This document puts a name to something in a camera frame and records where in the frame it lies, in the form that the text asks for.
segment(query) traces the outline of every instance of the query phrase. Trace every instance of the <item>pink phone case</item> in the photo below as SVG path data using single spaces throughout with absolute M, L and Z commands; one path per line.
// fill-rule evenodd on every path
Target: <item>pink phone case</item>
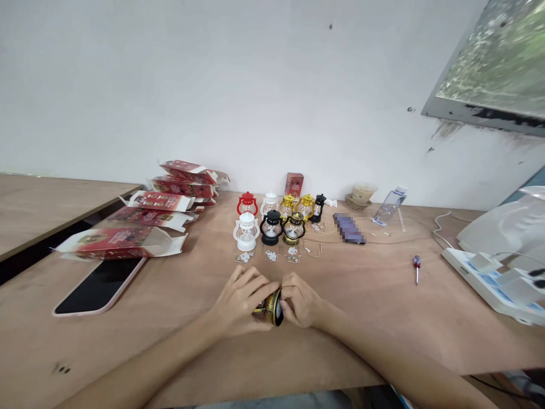
M 138 270 L 140 270 L 140 268 L 142 267 L 142 264 L 144 264 L 144 262 L 147 260 L 147 258 L 142 258 L 142 260 L 140 260 L 140 262 L 136 265 L 136 267 L 131 271 L 131 273 L 129 274 L 129 276 L 127 277 L 127 279 L 123 282 L 123 284 L 121 284 L 121 286 L 119 287 L 119 289 L 115 292 L 114 296 L 110 299 L 110 301 L 108 301 L 108 303 L 98 309 L 98 310 L 95 310 L 95 311 L 82 311 L 82 312 L 69 312 L 67 314 L 57 314 L 55 313 L 55 310 L 57 309 L 57 307 L 62 304 L 64 302 L 64 300 L 66 298 L 68 298 L 68 296 L 72 293 L 72 291 L 74 291 L 83 281 L 85 281 L 85 279 L 93 273 L 94 270 L 96 270 L 96 268 L 91 271 L 87 276 L 85 276 L 85 278 L 80 281 L 78 283 L 78 285 L 76 287 L 74 287 L 74 289 L 68 293 L 68 295 L 62 299 L 62 301 L 57 304 L 55 306 L 55 308 L 53 309 L 53 316 L 58 316 L 58 317 L 67 317 L 67 316 L 83 316 L 83 315 L 96 315 L 96 314 L 102 314 L 103 312 L 105 311 L 108 311 L 114 304 L 115 302 L 117 301 L 117 299 L 121 296 L 121 294 L 123 293 L 123 291 L 125 290 L 125 288 L 129 285 L 129 283 L 131 282 L 131 280 L 134 278 L 134 276 L 136 275 L 136 273 L 138 273 Z

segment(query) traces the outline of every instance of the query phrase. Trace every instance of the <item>stack of boxes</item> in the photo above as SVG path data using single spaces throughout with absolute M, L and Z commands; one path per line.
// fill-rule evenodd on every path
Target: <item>stack of boxes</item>
M 170 237 L 158 227 L 185 232 L 183 225 L 198 217 L 196 212 L 214 206 L 220 183 L 230 181 L 223 172 L 180 160 L 160 165 L 169 175 L 153 178 L 154 191 L 140 190 L 107 220 L 151 227 L 103 228 L 78 233 L 56 250 L 64 258 L 119 260 L 178 254 L 187 237 Z

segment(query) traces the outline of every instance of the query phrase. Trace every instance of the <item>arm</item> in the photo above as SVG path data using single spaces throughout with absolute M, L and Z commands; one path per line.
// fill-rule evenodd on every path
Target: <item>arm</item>
M 254 267 L 245 271 L 238 266 L 208 312 L 100 377 L 58 408 L 142 407 L 170 378 L 214 343 L 226 337 L 270 330 L 271 324 L 255 321 L 251 314 L 279 286 Z
M 295 273 L 284 276 L 280 304 L 292 324 L 312 326 L 338 338 L 418 407 L 496 408 L 444 366 L 376 328 L 358 325 L 348 314 L 320 298 Z

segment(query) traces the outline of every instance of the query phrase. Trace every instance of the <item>smartphone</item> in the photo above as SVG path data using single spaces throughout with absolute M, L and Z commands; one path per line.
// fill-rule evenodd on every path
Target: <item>smartphone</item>
M 94 315 L 109 310 L 145 261 L 145 258 L 130 258 L 101 262 L 55 307 L 53 315 Z

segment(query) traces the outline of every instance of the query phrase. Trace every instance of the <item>left hand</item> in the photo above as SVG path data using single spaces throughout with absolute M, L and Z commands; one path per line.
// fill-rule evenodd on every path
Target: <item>left hand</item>
M 255 267 L 246 270 L 239 265 L 207 314 L 225 337 L 269 331 L 273 325 L 257 321 L 252 313 L 260 302 L 279 288 L 280 283 L 270 282 Z

